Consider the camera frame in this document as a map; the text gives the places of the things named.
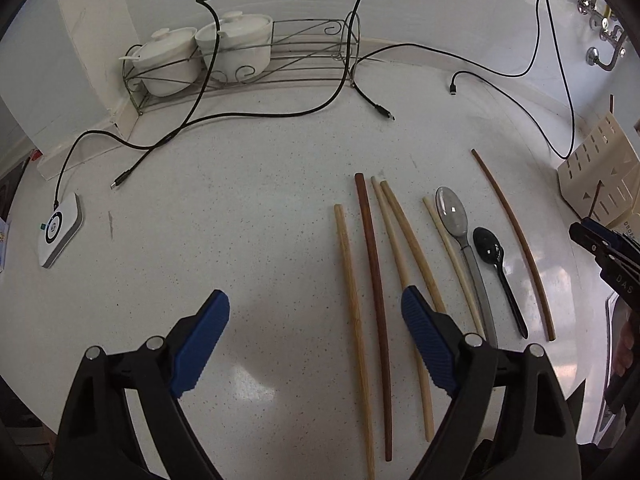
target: black cable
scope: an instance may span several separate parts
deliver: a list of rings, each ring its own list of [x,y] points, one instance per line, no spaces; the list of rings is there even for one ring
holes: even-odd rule
[[[540,133],[542,134],[542,136],[546,140],[546,143],[549,145],[549,148],[558,157],[562,158],[562,160],[567,160],[569,158],[569,156],[571,155],[572,151],[574,150],[574,145],[575,145],[575,111],[574,111],[574,104],[573,104],[572,99],[571,99],[571,93],[569,92],[569,86],[568,86],[568,83],[566,81],[566,75],[564,74],[564,67],[562,65],[562,59],[561,59],[560,50],[559,50],[559,47],[558,47],[558,38],[556,37],[556,28],[555,28],[555,25],[554,25],[553,15],[552,15],[552,12],[551,12],[551,5],[549,3],[549,0],[545,0],[545,3],[546,3],[546,10],[547,10],[548,15],[549,15],[549,25],[551,26],[551,32],[552,32],[553,40],[554,40],[554,46],[556,48],[556,57],[558,58],[558,65],[560,67],[560,73],[562,75],[562,82],[564,83],[564,90],[566,92],[567,100],[568,100],[568,103],[569,103],[569,109],[571,111],[571,123],[572,123],[571,124],[571,144],[570,144],[569,151],[568,151],[567,155],[561,155],[558,152],[558,150],[555,149],[555,147],[551,144],[551,142],[549,141],[548,137],[545,135],[544,131],[542,130],[542,127],[540,127],[540,124],[533,118],[533,116],[529,113],[529,111],[527,111],[527,109],[523,105],[521,105],[519,102],[517,102],[516,99],[514,99],[513,97],[508,95],[506,92],[504,92],[503,90],[499,89],[496,85],[494,85],[491,82],[487,81],[487,79],[479,76],[478,74],[470,72],[469,70],[459,70],[459,71],[457,71],[451,77],[451,81],[450,81],[450,85],[449,85],[449,92],[451,94],[453,94],[453,95],[456,94],[455,81],[456,81],[456,77],[461,75],[461,74],[469,74],[469,75],[472,75],[472,76],[482,80],[483,82],[487,83],[489,86],[491,86],[492,88],[494,88],[495,90],[500,92],[502,95],[504,95],[505,97],[509,98],[511,101],[516,103],[524,111],[524,113],[526,113],[529,116],[529,118],[531,118],[531,120],[534,122],[536,127],[540,130]],[[507,78],[519,78],[519,77],[523,77],[523,76],[527,75],[527,73],[529,73],[529,71],[533,67],[533,63],[535,62],[536,56],[538,54],[538,47],[540,46],[540,0],[536,0],[536,28],[537,28],[536,46],[535,46],[534,51],[533,51],[533,56],[531,57],[531,61],[529,62],[529,65],[527,66],[527,68],[523,72],[521,72],[519,74],[507,74],[507,73],[498,72],[498,71],[493,70],[491,68],[488,68],[488,67],[486,67],[484,65],[481,65],[481,64],[479,64],[479,63],[477,63],[475,61],[472,61],[472,60],[469,60],[469,59],[467,59],[465,57],[459,56],[458,54],[454,54],[452,52],[446,52],[445,50],[440,50],[440,49],[433,48],[433,47],[426,46],[426,45],[422,45],[422,44],[419,44],[419,43],[396,43],[396,44],[393,44],[393,45],[387,45],[387,46],[381,47],[381,48],[379,48],[377,50],[374,50],[373,52],[369,52],[366,56],[362,56],[361,58],[357,59],[355,61],[355,63],[353,64],[353,66],[351,67],[351,72],[350,72],[351,85],[382,116],[384,116],[386,118],[394,118],[393,115],[391,114],[391,112],[389,112],[382,105],[379,105],[376,102],[374,102],[372,99],[370,99],[359,88],[359,86],[357,86],[355,78],[354,78],[354,70],[355,70],[356,66],[358,65],[358,63],[360,63],[361,61],[363,61],[365,59],[369,59],[370,57],[375,56],[376,54],[379,54],[380,52],[384,52],[385,50],[390,50],[392,48],[399,48],[401,46],[411,46],[411,47],[427,50],[429,52],[434,52],[436,54],[442,54],[443,56],[449,56],[449,57],[453,57],[455,59],[459,59],[461,61],[464,61],[464,62],[467,62],[467,63],[472,64],[474,66],[477,66],[478,68],[481,68],[482,70],[486,70],[487,72],[492,73],[494,75],[498,75],[498,76],[501,76],[501,77],[507,77]]]
[[[137,144],[132,144],[131,142],[127,142],[126,140],[121,139],[117,135],[112,134],[111,132],[107,132],[105,130],[87,130],[87,131],[83,132],[75,140],[75,142],[71,145],[71,149],[69,150],[69,153],[66,154],[65,162],[62,165],[62,170],[60,171],[60,174],[58,175],[58,182],[56,184],[56,195],[55,195],[55,200],[53,202],[53,209],[57,209],[58,206],[60,205],[60,203],[58,202],[58,192],[60,191],[60,181],[62,181],[62,174],[65,171],[66,164],[69,162],[69,158],[71,158],[71,154],[73,153],[74,148],[78,145],[78,142],[80,142],[81,139],[83,139],[85,136],[91,135],[91,134],[105,135],[107,137],[111,137],[111,139],[117,140],[120,144],[123,144],[124,146],[128,146],[129,148],[133,148],[134,150],[146,150],[148,148],[148,146],[139,146]]]
[[[469,63],[471,65],[477,66],[478,68],[481,68],[482,70],[486,70],[487,72],[494,74],[494,75],[498,75],[500,77],[509,77],[509,78],[519,78],[519,77],[523,77],[526,76],[531,68],[533,67],[533,63],[536,60],[536,57],[538,56],[538,48],[540,47],[540,0],[536,0],[536,45],[533,49],[533,54],[531,56],[531,60],[529,61],[529,64],[527,65],[526,69],[524,69],[522,72],[517,73],[517,74],[507,74],[505,72],[499,72],[497,70],[494,70],[492,68],[489,68],[483,64],[480,64],[478,62],[472,61],[471,59],[467,59],[466,57],[460,56],[459,54],[454,54],[453,52],[448,52],[446,50],[441,50],[439,48],[434,48],[432,46],[426,46],[420,43],[395,43],[393,45],[387,45],[387,46],[383,46],[379,49],[374,50],[373,52],[369,52],[366,56],[362,56],[360,58],[358,58],[354,65],[351,67],[351,80],[352,80],[352,86],[356,89],[356,91],[367,101],[369,102],[372,106],[374,107],[379,107],[380,105],[376,104],[375,102],[373,102],[368,96],[366,96],[364,94],[364,92],[362,92],[358,86],[355,84],[353,75],[354,75],[354,70],[356,68],[356,66],[361,62],[364,61],[366,59],[369,59],[372,56],[375,56],[376,54],[379,54],[380,52],[384,52],[385,50],[390,50],[392,48],[398,48],[401,46],[411,46],[411,47],[415,47],[415,48],[420,48],[422,50],[427,50],[428,52],[434,52],[435,54],[442,54],[443,56],[448,56],[448,57],[452,57],[454,59],[458,59],[460,61],[464,61],[466,63]],[[453,83],[455,81],[456,76],[459,74],[460,72],[456,72],[452,79],[451,79],[451,83]]]
[[[219,21],[218,21],[218,16],[217,16],[215,10],[207,3],[207,1],[209,1],[209,0],[196,0],[196,1],[199,4],[201,4],[202,6],[206,7],[209,10],[209,12],[212,13],[212,15],[213,15],[213,17],[214,17],[214,19],[216,21],[216,27],[218,28],[217,30],[220,30],[220,24],[219,24]],[[198,95],[198,99],[196,100],[196,103],[194,104],[194,106],[191,108],[191,111],[188,114],[187,118],[185,118],[185,120],[182,122],[180,127],[176,128],[175,130],[171,131],[166,136],[164,136],[162,139],[158,140],[158,142],[156,142],[153,146],[150,146],[148,148],[148,151],[145,152],[131,168],[129,168],[128,170],[124,171],[122,174],[120,174],[116,178],[116,180],[113,182],[111,187],[113,188],[113,187],[119,186],[125,180],[127,180],[128,177],[131,175],[131,173],[140,165],[140,163],[149,155],[150,152],[152,152],[153,150],[159,148],[160,146],[164,146],[166,143],[170,142],[178,133],[180,133],[187,126],[191,126],[193,124],[197,124],[197,123],[205,121],[205,120],[220,119],[220,118],[226,118],[226,117],[253,117],[253,118],[292,118],[292,117],[301,117],[301,116],[304,116],[304,115],[313,114],[315,112],[318,112],[318,111],[326,108],[329,104],[331,104],[338,97],[338,94],[340,94],[340,92],[342,91],[342,88],[344,87],[344,84],[346,82],[347,76],[349,75],[349,62],[350,62],[350,59],[351,59],[351,35],[353,33],[353,22],[355,20],[356,12],[358,10],[358,7],[360,6],[360,1],[361,0],[356,0],[355,4],[353,6],[353,10],[351,12],[351,19],[349,20],[348,31],[347,31],[348,40],[346,42],[346,56],[345,56],[346,57],[346,63],[345,63],[345,66],[344,66],[344,71],[342,72],[342,78],[340,80],[340,83],[338,84],[338,87],[335,89],[334,94],[332,94],[331,97],[329,97],[327,99],[327,101],[325,101],[321,105],[318,105],[316,107],[310,108],[308,110],[302,110],[301,112],[289,112],[289,113],[278,113],[278,114],[254,113],[254,112],[223,112],[223,113],[219,113],[219,114],[212,114],[212,115],[204,116],[204,117],[199,118],[199,119],[197,119],[195,121],[189,121],[188,119],[193,115],[193,112],[195,111],[197,103],[199,103],[200,99],[202,98],[202,94],[204,93],[204,89],[206,88],[207,80],[209,78],[211,69],[213,67],[215,56],[216,56],[216,54],[218,52],[218,45],[220,43],[220,37],[217,36],[216,37],[216,44],[214,46],[213,56],[212,56],[212,59],[211,59],[211,64],[209,66],[209,70],[208,70],[207,76],[205,78],[205,83],[202,86],[202,88],[200,90],[200,94]]]
[[[469,70],[461,70],[459,72],[460,74],[469,74],[472,75],[473,77],[478,78],[480,81],[487,83],[491,88],[493,88],[494,90],[497,90],[498,92],[500,92],[502,95],[504,95],[507,99],[511,100],[512,102],[516,103],[520,109],[526,113],[529,117],[529,119],[531,119],[533,121],[533,123],[536,125],[536,127],[538,128],[538,130],[540,131],[540,133],[542,134],[542,136],[545,138],[546,143],[549,145],[549,147],[553,150],[553,152],[559,156],[560,158],[564,158],[564,160],[566,160],[565,157],[563,157],[562,155],[560,155],[560,153],[558,153],[556,151],[556,149],[553,147],[553,145],[551,144],[551,142],[549,141],[548,137],[545,135],[544,130],[542,129],[542,126],[540,126],[540,124],[538,123],[537,120],[535,120],[535,118],[533,117],[533,115],[531,115],[531,113],[529,113],[529,111],[523,106],[521,105],[518,101],[516,101],[516,99],[514,99],[513,97],[511,97],[509,94],[507,94],[507,92],[505,92],[504,90],[498,88],[496,85],[494,85],[492,82],[488,81],[487,79],[485,79],[484,77],[474,73],[474,72],[470,72]]]
[[[503,92],[502,90],[500,90],[496,85],[488,82],[486,79],[480,77],[478,74],[475,74],[473,72],[469,72],[468,70],[460,70],[458,72],[456,72],[454,74],[454,78],[455,76],[459,75],[459,74],[469,74],[472,75],[474,77],[477,77],[478,79],[484,81],[485,83],[487,83],[488,85],[490,85],[492,88],[496,89],[498,92],[500,92],[502,95],[508,97],[511,101],[513,101],[514,103],[516,103],[530,118],[531,120],[535,123],[535,125],[537,126],[537,128],[540,130],[540,133],[542,133],[542,136],[545,138],[546,143],[549,145],[549,148],[551,148],[551,150],[558,156],[560,157],[562,160],[567,160],[570,156],[572,151],[574,150],[574,145],[575,145],[575,111],[574,111],[574,102],[571,99],[571,92],[569,92],[569,85],[566,81],[566,75],[564,74],[564,66],[562,65],[562,59],[560,56],[560,49],[558,47],[558,37],[556,36],[556,26],[554,25],[554,18],[553,18],[553,14],[551,12],[551,4],[549,3],[549,0],[545,0],[546,3],[546,11],[548,12],[549,15],[549,25],[551,26],[551,33],[553,36],[553,40],[554,40],[554,46],[556,49],[556,58],[558,59],[558,66],[560,67],[560,74],[562,75],[562,82],[564,83],[564,91],[566,93],[566,98],[567,101],[569,103],[569,110],[571,111],[571,144],[569,146],[569,150],[567,152],[566,155],[561,155],[558,150],[555,149],[555,147],[551,144],[551,142],[549,141],[548,137],[545,135],[545,133],[542,131],[542,128],[540,127],[540,125],[538,124],[538,122],[533,118],[533,116],[525,109],[524,106],[522,106],[519,102],[517,102],[513,97],[511,97],[510,95],[508,95],[506,92]],[[454,83],[454,78],[452,78],[451,80],[451,85],[449,86],[449,92],[451,94],[455,94],[456,93],[456,85]]]

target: dark brown chopstick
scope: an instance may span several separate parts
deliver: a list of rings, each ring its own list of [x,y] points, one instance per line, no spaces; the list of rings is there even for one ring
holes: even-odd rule
[[[538,266],[536,265],[536,261],[533,257],[533,254],[531,253],[529,244],[527,243],[527,239],[524,237],[524,233],[522,232],[522,228],[518,223],[518,219],[516,218],[516,215],[514,215],[513,213],[513,209],[511,209],[511,206],[507,202],[507,197],[505,197],[504,193],[500,189],[500,186],[498,186],[498,183],[494,179],[494,176],[491,174],[491,171],[489,171],[489,168],[486,166],[486,164],[484,163],[480,155],[478,155],[478,152],[476,152],[476,150],[471,150],[471,153],[476,158],[476,161],[480,165],[480,168],[484,172],[484,175],[487,177],[489,183],[494,188],[494,191],[498,196],[498,199],[500,200],[502,207],[504,208],[505,212],[507,213],[507,216],[509,217],[509,220],[511,221],[513,230],[515,231],[516,236],[518,237],[518,241],[520,242],[520,246],[522,247],[522,251],[524,252],[525,259],[527,260],[527,265],[529,266],[529,271],[531,273],[531,277],[533,278],[533,283],[536,286],[538,297],[540,298],[540,306],[542,307],[542,317],[546,326],[546,338],[549,341],[555,341],[556,329],[554,327],[554,320],[551,317],[551,309],[549,308],[549,302],[548,302],[548,299],[546,298],[545,286],[543,285],[542,279],[540,278],[540,272],[538,270]]]
[[[364,227],[364,237],[367,242],[367,254],[369,255],[369,270],[371,272],[371,285],[373,288],[373,303],[376,309],[376,322],[378,324],[378,345],[380,346],[380,367],[382,368],[382,405],[385,415],[385,460],[391,461],[392,441],[392,417],[391,417],[391,371],[389,367],[389,344],[386,338],[385,299],[382,293],[382,279],[380,278],[380,263],[378,262],[378,249],[376,247],[376,235],[373,231],[369,197],[367,196],[367,184],[362,173],[355,175],[360,213]]]

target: white lidded pot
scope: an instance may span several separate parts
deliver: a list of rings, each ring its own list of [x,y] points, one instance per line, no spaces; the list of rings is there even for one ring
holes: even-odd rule
[[[196,42],[207,67],[216,46],[216,23],[196,33]],[[271,60],[273,20],[264,14],[243,14],[232,10],[220,19],[220,45],[211,77],[223,83],[236,83],[257,76]]]
[[[132,56],[120,59],[130,60],[149,93],[164,97],[184,90],[196,81],[202,69],[199,56],[193,56],[197,49],[194,27],[169,30],[161,28],[151,35],[151,41],[141,46]]]

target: blue gripper pad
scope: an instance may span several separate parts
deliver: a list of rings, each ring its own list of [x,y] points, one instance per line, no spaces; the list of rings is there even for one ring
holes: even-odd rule
[[[408,286],[402,293],[402,318],[407,325],[433,384],[453,396],[458,390],[454,376],[454,355],[431,316],[446,316],[431,311],[417,288]]]
[[[169,385],[175,399],[195,388],[228,321],[229,298],[219,292],[205,306],[199,322],[175,355],[174,374]]]

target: lid knob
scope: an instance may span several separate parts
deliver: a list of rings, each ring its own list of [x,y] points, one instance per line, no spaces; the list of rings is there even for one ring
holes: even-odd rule
[[[167,35],[169,34],[169,29],[168,28],[161,28],[160,30],[156,30],[152,35],[151,38],[153,40],[162,40],[162,38],[165,38]]]
[[[230,10],[222,15],[225,22],[236,22],[240,18],[242,18],[242,10]]]

